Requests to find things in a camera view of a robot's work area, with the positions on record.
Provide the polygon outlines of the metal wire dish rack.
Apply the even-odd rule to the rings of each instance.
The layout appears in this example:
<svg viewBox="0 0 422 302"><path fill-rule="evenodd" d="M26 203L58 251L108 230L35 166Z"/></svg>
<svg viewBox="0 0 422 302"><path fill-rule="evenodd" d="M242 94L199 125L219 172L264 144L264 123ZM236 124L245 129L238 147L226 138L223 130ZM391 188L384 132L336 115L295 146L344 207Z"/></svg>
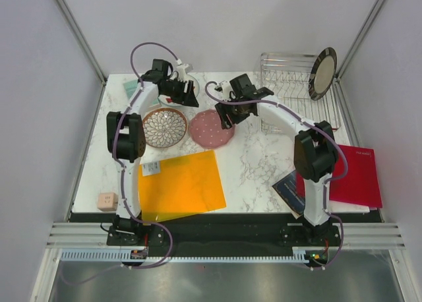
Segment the metal wire dish rack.
<svg viewBox="0 0 422 302"><path fill-rule="evenodd" d="M309 95L309 77L316 55L267 52L260 56L261 85L273 91L284 105L316 122L327 121L334 131L342 126L334 87L319 100Z"/></svg>

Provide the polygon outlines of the dark rim beige plate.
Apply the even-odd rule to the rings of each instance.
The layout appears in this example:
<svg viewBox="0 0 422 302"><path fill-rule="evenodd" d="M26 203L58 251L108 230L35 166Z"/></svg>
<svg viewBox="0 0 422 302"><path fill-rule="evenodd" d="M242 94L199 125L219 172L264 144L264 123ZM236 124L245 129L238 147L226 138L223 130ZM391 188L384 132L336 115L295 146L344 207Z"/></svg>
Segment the dark rim beige plate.
<svg viewBox="0 0 422 302"><path fill-rule="evenodd" d="M329 91L336 69L336 51L332 47L327 47L317 56L309 75L308 93L313 101L320 100Z"/></svg>

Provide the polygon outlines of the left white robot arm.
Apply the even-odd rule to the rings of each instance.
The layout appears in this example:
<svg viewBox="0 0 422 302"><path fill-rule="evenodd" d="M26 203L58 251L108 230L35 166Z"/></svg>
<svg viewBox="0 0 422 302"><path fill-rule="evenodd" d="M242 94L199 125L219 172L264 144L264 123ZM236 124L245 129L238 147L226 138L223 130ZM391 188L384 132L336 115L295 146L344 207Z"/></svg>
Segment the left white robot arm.
<svg viewBox="0 0 422 302"><path fill-rule="evenodd" d="M178 59L176 66L155 59L152 68L138 78L134 94L124 111L111 111L106 117L107 149L117 163L119 201L116 215L135 220L141 213L138 197L138 170L146 150L142 118L154 100L166 96L185 107L198 107L192 65Z"/></svg>

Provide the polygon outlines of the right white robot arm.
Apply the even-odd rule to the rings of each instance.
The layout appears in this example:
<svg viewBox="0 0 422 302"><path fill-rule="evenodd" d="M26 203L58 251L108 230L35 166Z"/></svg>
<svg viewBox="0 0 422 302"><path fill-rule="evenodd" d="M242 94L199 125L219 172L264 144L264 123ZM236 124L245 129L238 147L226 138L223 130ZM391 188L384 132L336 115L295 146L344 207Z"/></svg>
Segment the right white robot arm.
<svg viewBox="0 0 422 302"><path fill-rule="evenodd" d="M293 141L293 164L305 184L303 240L319 244L326 237L324 224L330 219L328 192L340 147L327 121L314 122L283 104L267 87L257 88L242 74L231 81L209 82L207 95L217 101L215 109L223 129L230 129L254 115L279 128Z"/></svg>

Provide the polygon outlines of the pink polka dot plate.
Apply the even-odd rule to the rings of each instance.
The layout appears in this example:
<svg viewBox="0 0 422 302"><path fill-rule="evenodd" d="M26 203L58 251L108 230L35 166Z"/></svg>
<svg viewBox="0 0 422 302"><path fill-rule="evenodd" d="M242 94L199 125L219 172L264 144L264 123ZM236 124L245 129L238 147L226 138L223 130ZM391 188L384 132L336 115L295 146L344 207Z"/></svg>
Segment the pink polka dot plate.
<svg viewBox="0 0 422 302"><path fill-rule="evenodd" d="M235 127L223 129L220 116L214 109L197 113L189 124L192 140L205 149L217 149L226 145L235 134Z"/></svg>

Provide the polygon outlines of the white watermelon pattern plate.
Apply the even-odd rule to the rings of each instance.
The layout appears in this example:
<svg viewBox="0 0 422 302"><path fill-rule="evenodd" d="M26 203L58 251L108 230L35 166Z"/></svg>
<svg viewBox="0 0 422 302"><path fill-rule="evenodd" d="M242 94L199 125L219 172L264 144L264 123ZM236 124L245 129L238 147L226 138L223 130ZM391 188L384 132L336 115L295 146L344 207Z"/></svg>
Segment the white watermelon pattern plate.
<svg viewBox="0 0 422 302"><path fill-rule="evenodd" d="M198 94L199 94L199 91L200 91L200 85L198 83L198 80L194 76L192 76L190 74L187 75L187 80L193 81L194 94L195 94L195 97L197 98L198 97ZM177 103L173 102L170 97L165 96L165 95L160 95L158 97L158 101L163 106L168 106L168 107L181 107L182 106L181 104L177 104Z"/></svg>

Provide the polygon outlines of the brown rim floral plate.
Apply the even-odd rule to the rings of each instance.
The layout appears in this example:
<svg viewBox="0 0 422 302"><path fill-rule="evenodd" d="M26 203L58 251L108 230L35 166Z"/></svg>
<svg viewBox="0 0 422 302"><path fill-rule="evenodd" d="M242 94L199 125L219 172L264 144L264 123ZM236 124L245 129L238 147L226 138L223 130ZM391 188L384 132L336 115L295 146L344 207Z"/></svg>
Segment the brown rim floral plate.
<svg viewBox="0 0 422 302"><path fill-rule="evenodd" d="M142 120L147 145L153 148L169 148L186 135L188 122L183 113L172 108L160 108L149 112Z"/></svg>

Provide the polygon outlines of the teal book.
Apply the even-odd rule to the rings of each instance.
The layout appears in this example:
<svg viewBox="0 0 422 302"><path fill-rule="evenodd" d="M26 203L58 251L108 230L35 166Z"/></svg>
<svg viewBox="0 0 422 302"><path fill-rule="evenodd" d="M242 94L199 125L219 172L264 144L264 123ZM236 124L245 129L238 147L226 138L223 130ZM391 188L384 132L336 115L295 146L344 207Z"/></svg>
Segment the teal book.
<svg viewBox="0 0 422 302"><path fill-rule="evenodd" d="M140 82L138 80L130 80L123 83L125 93L128 100L131 100L132 97L139 91Z"/></svg>

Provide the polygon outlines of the orange translucent plastic sheet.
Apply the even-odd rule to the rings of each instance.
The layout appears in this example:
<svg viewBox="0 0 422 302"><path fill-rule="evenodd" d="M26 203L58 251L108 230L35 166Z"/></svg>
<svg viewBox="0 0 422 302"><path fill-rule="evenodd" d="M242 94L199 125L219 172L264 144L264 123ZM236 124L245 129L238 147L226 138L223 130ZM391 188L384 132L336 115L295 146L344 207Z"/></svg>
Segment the orange translucent plastic sheet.
<svg viewBox="0 0 422 302"><path fill-rule="evenodd" d="M226 207L213 150L141 164L138 175L141 217L168 220Z"/></svg>

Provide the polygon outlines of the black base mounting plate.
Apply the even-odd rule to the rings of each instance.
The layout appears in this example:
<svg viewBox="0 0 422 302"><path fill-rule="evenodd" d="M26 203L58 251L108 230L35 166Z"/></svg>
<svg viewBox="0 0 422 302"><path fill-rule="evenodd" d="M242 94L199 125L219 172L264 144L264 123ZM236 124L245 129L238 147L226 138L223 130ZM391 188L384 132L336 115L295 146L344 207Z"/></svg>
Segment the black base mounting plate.
<svg viewBox="0 0 422 302"><path fill-rule="evenodd" d="M311 227L287 214L197 214L144 226L116 218L107 245L146 246L158 256L288 254L295 247L333 249L341 233L331 221Z"/></svg>

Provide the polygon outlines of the pink cube power socket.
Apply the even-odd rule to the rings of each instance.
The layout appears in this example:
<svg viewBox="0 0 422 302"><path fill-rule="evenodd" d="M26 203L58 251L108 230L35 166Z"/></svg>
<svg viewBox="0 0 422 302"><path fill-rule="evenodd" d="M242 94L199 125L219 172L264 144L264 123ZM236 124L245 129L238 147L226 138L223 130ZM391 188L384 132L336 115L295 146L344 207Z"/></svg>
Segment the pink cube power socket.
<svg viewBox="0 0 422 302"><path fill-rule="evenodd" d="M115 212L118 206L118 196L115 193L100 193L97 199L97 209L102 212Z"/></svg>

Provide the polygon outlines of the red translucent plastic sheet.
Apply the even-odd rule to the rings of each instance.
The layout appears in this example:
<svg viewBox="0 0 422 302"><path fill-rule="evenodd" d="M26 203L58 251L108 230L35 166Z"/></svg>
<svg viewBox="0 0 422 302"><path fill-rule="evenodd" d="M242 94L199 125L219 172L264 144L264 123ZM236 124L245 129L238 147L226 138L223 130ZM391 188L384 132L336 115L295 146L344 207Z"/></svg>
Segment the red translucent plastic sheet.
<svg viewBox="0 0 422 302"><path fill-rule="evenodd" d="M373 150L337 144L323 144L314 152L312 149L309 143L295 141L296 191L302 200L307 200L307 179L317 183L323 175L333 171L329 200L369 208L382 207Z"/></svg>

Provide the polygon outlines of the left aluminium frame post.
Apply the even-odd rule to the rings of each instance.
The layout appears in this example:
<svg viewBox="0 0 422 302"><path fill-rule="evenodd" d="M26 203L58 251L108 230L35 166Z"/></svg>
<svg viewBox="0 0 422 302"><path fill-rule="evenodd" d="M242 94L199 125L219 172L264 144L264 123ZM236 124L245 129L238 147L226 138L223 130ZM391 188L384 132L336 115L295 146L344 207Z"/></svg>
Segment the left aluminium frame post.
<svg viewBox="0 0 422 302"><path fill-rule="evenodd" d="M60 13L62 14L79 48L81 49L87 61L89 62L91 68L95 72L100 83L102 84L102 86L105 86L107 82L107 77L104 71L102 70L102 68L100 67L98 60L96 59L88 41L86 40L66 0L53 0L53 1L56 4L57 8L59 9Z"/></svg>

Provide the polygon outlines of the aluminium frame post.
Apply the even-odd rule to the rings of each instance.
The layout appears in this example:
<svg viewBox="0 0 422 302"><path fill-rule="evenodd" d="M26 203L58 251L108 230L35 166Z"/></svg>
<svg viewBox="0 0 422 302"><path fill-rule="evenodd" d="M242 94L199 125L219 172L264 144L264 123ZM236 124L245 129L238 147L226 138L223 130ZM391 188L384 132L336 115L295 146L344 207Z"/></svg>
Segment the aluminium frame post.
<svg viewBox="0 0 422 302"><path fill-rule="evenodd" d="M59 9L60 13L62 14L79 48L81 49L87 61L89 62L91 68L95 72L100 83L102 84L102 86L105 86L107 82L107 77L104 71L102 70L102 68L100 67L98 60L96 59L88 41L86 40L66 0L53 0L53 1L56 4L57 8Z"/></svg>
<svg viewBox="0 0 422 302"><path fill-rule="evenodd" d="M368 12L362 26L360 27L353 43L351 44L348 52L346 53L346 56L344 60L342 61L342 64L340 65L340 68L338 69L336 73L336 78L340 80L344 74L346 73L351 61L353 60L355 54L359 50L361 44L369 34L371 28L373 27L374 23L376 22L379 14L381 13L383 7L385 6L387 0L375 0L373 3L370 11Z"/></svg>

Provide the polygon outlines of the right aluminium frame post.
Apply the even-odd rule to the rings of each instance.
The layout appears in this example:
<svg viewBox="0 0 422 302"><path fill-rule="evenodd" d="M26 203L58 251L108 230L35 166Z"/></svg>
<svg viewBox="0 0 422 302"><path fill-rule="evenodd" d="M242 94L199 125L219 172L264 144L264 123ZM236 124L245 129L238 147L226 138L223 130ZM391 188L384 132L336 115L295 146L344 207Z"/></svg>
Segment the right aluminium frame post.
<svg viewBox="0 0 422 302"><path fill-rule="evenodd" d="M342 61L342 64L340 65L340 68L338 69L336 73L336 78L340 80L344 74L346 73L351 61L353 60L355 54L359 50L361 44L369 34L371 28L373 27L374 23L376 22L379 14L381 13L383 7L385 6L387 0L375 0L373 3L370 11L368 12L362 26L360 27L353 43L351 44L348 52L346 53L346 56L344 60Z"/></svg>

